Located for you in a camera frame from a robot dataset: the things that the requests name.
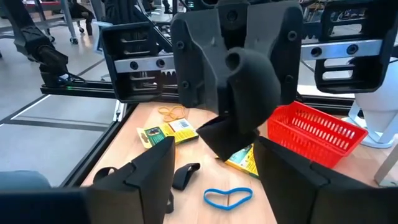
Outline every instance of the black strap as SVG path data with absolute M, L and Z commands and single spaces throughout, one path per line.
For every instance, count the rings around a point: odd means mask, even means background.
M 117 171 L 117 168 L 115 167 L 104 167 L 102 169 L 100 169 L 99 171 L 97 171 L 97 173 L 94 176 L 93 179 L 93 183 L 99 181 L 100 179 L 106 177 L 107 175 L 109 175 L 109 172 L 113 170 L 113 172 Z
M 166 214 L 170 214 L 174 211 L 174 196 L 173 193 L 170 191 L 169 201 L 167 202 L 166 206 Z
M 177 190 L 184 190 L 187 186 L 192 174 L 200 169 L 199 163 L 187 164 L 174 173 L 173 188 Z

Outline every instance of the red basket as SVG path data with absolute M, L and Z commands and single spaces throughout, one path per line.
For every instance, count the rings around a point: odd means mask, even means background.
M 307 159 L 332 168 L 366 137 L 365 129 L 293 102 L 268 119 L 270 140 Z

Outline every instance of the wooden table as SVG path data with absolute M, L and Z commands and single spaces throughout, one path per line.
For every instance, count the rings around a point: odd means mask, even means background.
M 156 126 L 163 123 L 163 116 L 157 111 L 168 103 L 141 103 L 128 118 L 106 152 L 90 172 L 83 185 L 91 185 L 95 173 L 102 167 L 119 168 L 145 151 L 136 128 Z M 194 128 L 216 115 L 199 109 L 185 109 L 186 118 Z M 267 136 L 266 124 L 260 128 L 261 135 Z M 358 146 L 354 152 L 341 160 L 335 167 L 338 172 L 375 186 L 373 176 L 391 150 L 377 150 Z M 175 168 L 187 163 L 199 162 L 201 168 L 191 178 L 187 188 L 180 192 L 173 190 L 174 212 L 165 216 L 164 223 L 276 223 L 271 206 L 259 180 L 248 176 L 215 159 L 215 153 L 201 140 L 186 142 L 176 147 Z M 203 192 L 209 188 L 229 190 L 234 187 L 250 187 L 253 198 L 230 212 L 218 210 L 203 201 Z M 212 197 L 217 203 L 232 204 L 243 195 Z

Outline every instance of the floor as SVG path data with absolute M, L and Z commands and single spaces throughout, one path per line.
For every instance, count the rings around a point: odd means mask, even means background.
M 2 26 L 7 21 L 0 19 Z M 100 80 L 108 72 L 103 57 L 93 53 L 94 38 L 76 29 L 79 44 L 71 45 L 66 27 L 51 32 L 57 50 L 69 56 L 70 72 L 87 80 Z M 0 39 L 0 51 L 0 171 L 37 170 L 52 186 L 58 186 L 112 121 L 116 101 L 44 96 L 39 90 L 39 66 L 18 53 L 13 40 Z M 316 89 L 313 73 L 302 64 L 299 84 L 301 94 L 325 95 Z

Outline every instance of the black plastic mount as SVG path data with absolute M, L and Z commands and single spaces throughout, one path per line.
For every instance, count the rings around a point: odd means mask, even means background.
M 349 9 L 365 9 L 365 18 L 339 21 L 331 19 Z M 317 60 L 315 82 L 325 93 L 367 93 L 376 91 L 383 83 L 398 28 L 398 1 L 395 0 L 354 0 L 330 1 L 323 11 L 320 42 L 341 42 L 346 40 L 382 40 L 380 54 L 371 57 L 356 57 L 348 65 L 326 66 L 326 60 Z M 338 26 L 357 24 L 357 34 L 334 36 L 331 30 Z M 357 51 L 359 45 L 353 45 Z M 353 71 L 349 78 L 325 78 L 326 72 Z
M 279 224 L 398 220 L 398 188 L 375 189 L 266 138 L 254 143 L 259 179 Z
M 171 32 L 181 103 L 220 115 L 249 101 L 264 114 L 291 103 L 297 91 L 302 19 L 300 5 L 292 1 L 220 1 L 213 9 L 177 14 Z M 259 21 L 272 22 L 259 29 Z
M 105 27 L 101 31 L 103 53 L 109 75 L 116 98 L 122 103 L 150 101 L 162 93 L 162 82 L 159 81 L 156 88 L 142 88 L 144 83 L 154 82 L 154 79 L 145 78 L 138 72 L 120 74 L 114 64 L 116 60 L 157 55 L 159 49 L 154 32 L 149 22 Z
M 174 164 L 167 137 L 89 187 L 0 192 L 0 223 L 163 223 Z

